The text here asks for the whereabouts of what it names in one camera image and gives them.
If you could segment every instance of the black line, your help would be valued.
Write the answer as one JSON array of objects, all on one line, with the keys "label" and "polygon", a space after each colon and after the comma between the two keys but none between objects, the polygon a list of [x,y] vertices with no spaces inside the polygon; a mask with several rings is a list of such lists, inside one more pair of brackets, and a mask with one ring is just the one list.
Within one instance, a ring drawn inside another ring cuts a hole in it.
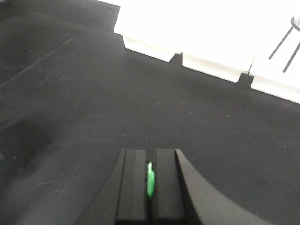
[{"label": "black line", "polygon": [[299,42],[297,48],[295,49],[294,53],[292,54],[290,60],[288,61],[287,65],[285,66],[285,69],[283,70],[284,73],[285,73],[286,70],[289,68],[289,66],[290,66],[290,64],[291,64],[291,62],[292,62],[292,60],[295,58],[295,56],[296,56],[296,54],[297,54],[297,52],[298,52],[299,49],[300,49],[300,42]]},{"label": "black line", "polygon": [[272,59],[273,55],[277,52],[278,48],[282,45],[282,43],[285,41],[285,39],[287,38],[287,36],[289,36],[289,34],[291,33],[291,31],[293,30],[293,27],[291,27],[289,29],[289,31],[286,33],[286,35],[283,37],[283,39],[280,41],[280,43],[278,44],[278,46],[275,48],[275,50],[272,52],[272,54],[269,57],[269,60]]}]

